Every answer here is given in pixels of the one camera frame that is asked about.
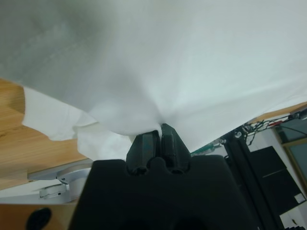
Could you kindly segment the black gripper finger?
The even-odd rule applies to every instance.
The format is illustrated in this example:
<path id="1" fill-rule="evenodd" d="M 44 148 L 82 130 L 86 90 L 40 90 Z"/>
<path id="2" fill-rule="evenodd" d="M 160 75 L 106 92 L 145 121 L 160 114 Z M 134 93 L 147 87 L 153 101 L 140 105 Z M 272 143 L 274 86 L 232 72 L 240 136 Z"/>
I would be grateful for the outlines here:
<path id="1" fill-rule="evenodd" d="M 162 124 L 161 153 L 167 169 L 173 174 L 184 174 L 190 168 L 191 155 L 184 142 L 168 124 Z"/>
<path id="2" fill-rule="evenodd" d="M 145 175 L 150 169 L 150 161 L 159 152 L 158 131 L 137 135 L 126 156 L 126 166 L 130 175 Z"/>

